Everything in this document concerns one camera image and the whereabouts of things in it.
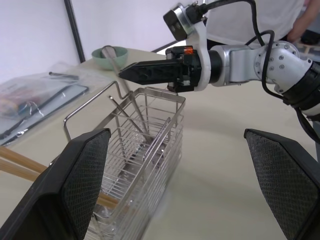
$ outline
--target wire basket handle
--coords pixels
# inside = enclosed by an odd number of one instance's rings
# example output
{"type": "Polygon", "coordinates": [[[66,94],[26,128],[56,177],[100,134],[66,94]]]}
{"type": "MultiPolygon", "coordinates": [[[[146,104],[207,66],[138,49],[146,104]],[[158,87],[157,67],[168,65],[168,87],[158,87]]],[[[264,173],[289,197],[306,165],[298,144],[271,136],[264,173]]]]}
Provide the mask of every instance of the wire basket handle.
{"type": "Polygon", "coordinates": [[[151,89],[153,91],[164,92],[167,94],[173,94],[173,95],[179,96],[177,92],[173,92],[173,91],[169,91],[169,90],[161,89],[161,88],[156,88],[156,87],[152,87],[152,86],[147,86],[146,89],[151,89]]]}
{"type": "Polygon", "coordinates": [[[101,94],[103,94],[106,90],[108,90],[109,88],[111,88],[113,85],[115,85],[118,96],[121,100],[126,99],[128,96],[130,96],[132,94],[132,91],[129,91],[126,95],[122,96],[120,88],[119,88],[119,84],[117,81],[113,81],[112,83],[110,83],[108,86],[106,86],[104,89],[102,89],[100,92],[98,92],[95,96],[93,96],[92,98],[90,98],[88,101],[86,101],[84,104],[82,104],[81,106],[79,106],[76,110],[74,110],[73,112],[71,112],[69,115],[67,115],[64,120],[63,120],[63,131],[65,134],[65,137],[67,139],[67,141],[69,142],[71,140],[70,137],[70,133],[67,127],[67,122],[70,118],[72,118],[75,114],[77,114],[79,111],[81,111],[83,108],[85,108],[87,105],[89,105],[93,100],[95,100],[97,97],[99,97],[101,94]]]}

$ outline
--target metal wire rack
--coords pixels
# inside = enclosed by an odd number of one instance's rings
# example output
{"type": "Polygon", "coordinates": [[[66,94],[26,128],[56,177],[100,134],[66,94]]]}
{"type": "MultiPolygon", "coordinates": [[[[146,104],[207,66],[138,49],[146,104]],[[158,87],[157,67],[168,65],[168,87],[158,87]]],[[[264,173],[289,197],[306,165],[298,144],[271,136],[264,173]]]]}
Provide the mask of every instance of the metal wire rack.
{"type": "Polygon", "coordinates": [[[112,85],[123,101],[109,95],[116,108],[95,129],[111,129],[101,192],[116,205],[95,206],[86,240],[141,239],[181,158],[185,98],[157,88],[121,96],[111,83],[64,119],[67,139],[67,121],[112,85]]]}

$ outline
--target clear plastic packaging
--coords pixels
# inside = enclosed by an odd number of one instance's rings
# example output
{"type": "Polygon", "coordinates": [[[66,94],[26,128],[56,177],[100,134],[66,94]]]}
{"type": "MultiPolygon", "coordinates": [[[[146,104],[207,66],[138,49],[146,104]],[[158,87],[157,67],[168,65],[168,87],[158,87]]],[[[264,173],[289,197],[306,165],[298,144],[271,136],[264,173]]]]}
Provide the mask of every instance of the clear plastic packaging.
{"type": "Polygon", "coordinates": [[[61,63],[51,69],[0,85],[0,145],[8,145],[59,109],[112,81],[90,69],[61,63]]]}

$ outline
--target black mesh gripper pad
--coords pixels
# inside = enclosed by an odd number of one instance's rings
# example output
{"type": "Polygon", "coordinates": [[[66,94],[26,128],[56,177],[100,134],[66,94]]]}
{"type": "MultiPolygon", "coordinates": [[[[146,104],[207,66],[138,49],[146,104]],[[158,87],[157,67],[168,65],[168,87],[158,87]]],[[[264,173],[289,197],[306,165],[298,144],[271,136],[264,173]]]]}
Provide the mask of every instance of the black mesh gripper pad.
{"type": "Polygon", "coordinates": [[[288,240],[320,240],[320,166],[296,141],[244,133],[262,194],[288,240]]]}
{"type": "Polygon", "coordinates": [[[110,136],[105,128],[72,139],[23,196],[1,227],[0,239],[84,239],[100,192],[110,136]]]}
{"type": "Polygon", "coordinates": [[[78,238],[84,239],[100,192],[110,133],[88,141],[62,187],[62,202],[78,238]]]}

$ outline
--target black cable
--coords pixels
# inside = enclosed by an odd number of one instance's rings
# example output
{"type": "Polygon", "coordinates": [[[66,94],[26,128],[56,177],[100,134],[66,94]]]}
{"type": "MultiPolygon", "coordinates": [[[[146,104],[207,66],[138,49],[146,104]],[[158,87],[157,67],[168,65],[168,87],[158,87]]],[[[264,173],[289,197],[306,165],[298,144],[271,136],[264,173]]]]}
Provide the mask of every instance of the black cable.
{"type": "MultiPolygon", "coordinates": [[[[266,48],[265,59],[264,59],[263,68],[262,68],[262,78],[261,78],[262,88],[267,94],[283,100],[284,99],[283,96],[270,91],[269,88],[267,87],[267,71],[268,71],[268,65],[269,65],[269,59],[270,59],[270,55],[271,55],[271,51],[272,51],[272,46],[275,41],[275,32],[272,30],[266,30],[266,31],[261,32],[260,34],[261,34],[261,36],[266,35],[266,34],[270,34],[270,39],[269,39],[268,46],[266,48]]],[[[249,45],[249,44],[253,43],[256,39],[257,39],[256,36],[253,37],[245,45],[249,45]]]]}
{"type": "MultiPolygon", "coordinates": [[[[208,5],[203,4],[202,6],[205,8],[205,10],[208,11],[210,9],[214,9],[214,8],[217,8],[217,7],[220,7],[223,5],[237,3],[237,2],[247,2],[251,5],[252,24],[253,24],[253,30],[255,33],[255,37],[250,39],[245,45],[249,45],[252,42],[254,42],[256,39],[258,39],[260,45],[264,46],[265,43],[262,39],[262,36],[266,35],[266,34],[270,35],[270,39],[269,39],[268,45],[266,47],[266,53],[265,53],[265,58],[264,58],[263,68],[262,68],[262,77],[261,77],[262,88],[267,94],[269,94],[273,97],[276,97],[278,99],[285,100],[285,98],[282,95],[279,95],[279,94],[276,94],[276,93],[270,91],[269,88],[267,87],[267,71],[268,71],[268,65],[269,65],[269,59],[270,59],[272,47],[273,47],[273,44],[275,41],[275,32],[272,30],[266,30],[263,32],[259,32],[258,24],[257,24],[257,7],[256,7],[255,0],[218,0],[218,1],[212,2],[208,5]]],[[[314,140],[316,143],[320,144],[320,137],[318,136],[316,131],[313,129],[313,127],[310,125],[310,123],[305,118],[305,116],[302,114],[300,108],[295,108],[294,110],[296,111],[296,115],[299,120],[299,123],[300,123],[301,127],[303,128],[303,130],[305,131],[305,133],[312,140],[314,140]]]]}
{"type": "Polygon", "coordinates": [[[309,121],[305,118],[305,116],[302,114],[301,110],[299,108],[294,109],[296,111],[296,115],[298,117],[299,123],[305,133],[317,144],[320,144],[320,138],[316,131],[313,129],[313,127],[310,125],[309,121]]]}
{"type": "Polygon", "coordinates": [[[210,9],[214,9],[214,8],[217,8],[217,7],[221,7],[221,6],[224,6],[224,5],[227,5],[227,4],[233,4],[233,3],[237,3],[237,2],[246,2],[246,3],[250,4],[251,13],[252,13],[252,24],[253,24],[254,34],[257,37],[260,45],[264,46],[265,42],[262,39],[261,34],[259,32],[259,29],[258,29],[257,6],[256,6],[255,0],[218,0],[218,1],[214,1],[214,2],[211,2],[211,3],[207,4],[206,8],[207,8],[207,10],[210,10],[210,9]]]}

